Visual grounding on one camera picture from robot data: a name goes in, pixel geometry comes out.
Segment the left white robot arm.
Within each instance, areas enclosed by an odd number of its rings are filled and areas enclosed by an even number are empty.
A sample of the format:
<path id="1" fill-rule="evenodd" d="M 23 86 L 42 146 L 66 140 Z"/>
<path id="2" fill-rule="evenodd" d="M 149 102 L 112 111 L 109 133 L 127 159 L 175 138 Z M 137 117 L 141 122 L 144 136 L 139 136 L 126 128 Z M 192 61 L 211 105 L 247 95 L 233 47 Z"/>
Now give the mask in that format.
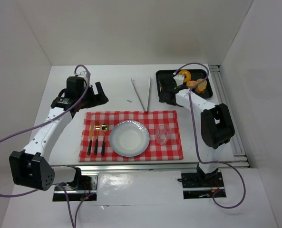
<path id="1" fill-rule="evenodd" d="M 67 78 L 66 88 L 52 101 L 45 125 L 20 152 L 13 151 L 9 157 L 16 185 L 46 191 L 52 185 L 61 183 L 73 189 L 81 184 L 84 177 L 80 168 L 72 165 L 51 166 L 49 158 L 58 138 L 79 110 L 108 102 L 101 83 L 96 82 L 95 86 L 96 94 L 84 77 Z"/>

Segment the silver metal tongs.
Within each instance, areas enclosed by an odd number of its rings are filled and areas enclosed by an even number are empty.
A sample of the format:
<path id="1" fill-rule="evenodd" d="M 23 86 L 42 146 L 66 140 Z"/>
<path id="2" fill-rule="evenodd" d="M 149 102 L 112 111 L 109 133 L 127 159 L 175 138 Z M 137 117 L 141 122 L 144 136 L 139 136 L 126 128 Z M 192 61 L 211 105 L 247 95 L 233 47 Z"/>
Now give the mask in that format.
<path id="1" fill-rule="evenodd" d="M 151 78 L 130 78 L 134 91 L 144 112 L 149 111 Z"/>

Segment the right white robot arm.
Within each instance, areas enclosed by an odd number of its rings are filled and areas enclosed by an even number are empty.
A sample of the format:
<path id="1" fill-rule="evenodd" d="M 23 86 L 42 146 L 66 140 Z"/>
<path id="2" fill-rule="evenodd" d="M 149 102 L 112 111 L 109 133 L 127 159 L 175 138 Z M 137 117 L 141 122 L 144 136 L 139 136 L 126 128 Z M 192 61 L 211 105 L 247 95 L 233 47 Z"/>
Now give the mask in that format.
<path id="1" fill-rule="evenodd" d="M 195 142 L 202 142 L 203 147 L 196 148 L 199 159 L 196 179 L 201 184 L 212 181 L 217 176 L 224 147 L 235 134 L 227 105 L 209 102 L 201 96 L 208 88 L 204 77 L 186 81 L 182 73 L 158 74 L 156 81 L 159 102 L 190 110 L 193 127 L 196 127 L 195 119 L 200 119 L 201 136 L 196 137 Z"/>

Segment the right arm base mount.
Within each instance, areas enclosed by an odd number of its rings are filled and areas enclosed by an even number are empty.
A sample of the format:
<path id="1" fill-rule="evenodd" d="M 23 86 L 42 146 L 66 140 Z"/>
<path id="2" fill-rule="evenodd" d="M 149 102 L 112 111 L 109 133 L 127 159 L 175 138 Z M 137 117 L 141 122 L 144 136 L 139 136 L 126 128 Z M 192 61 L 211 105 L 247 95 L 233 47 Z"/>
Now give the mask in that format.
<path id="1" fill-rule="evenodd" d="M 184 199 L 226 198 L 223 176 L 218 172 L 209 180 L 200 182 L 196 173 L 181 173 L 177 179 L 182 184 Z"/>

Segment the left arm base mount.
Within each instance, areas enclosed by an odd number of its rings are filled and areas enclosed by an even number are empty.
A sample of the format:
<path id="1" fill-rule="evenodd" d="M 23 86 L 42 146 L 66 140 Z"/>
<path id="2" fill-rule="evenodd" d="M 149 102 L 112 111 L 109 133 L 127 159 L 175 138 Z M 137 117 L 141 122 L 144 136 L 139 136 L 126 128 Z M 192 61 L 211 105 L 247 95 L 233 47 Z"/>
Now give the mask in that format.
<path id="1" fill-rule="evenodd" d="M 78 186 L 72 187 L 66 183 L 63 187 L 67 191 L 69 201 L 96 201 L 97 200 L 98 174 L 82 176 Z M 66 196 L 64 190 L 58 185 L 53 192 L 53 202 L 64 202 Z"/>

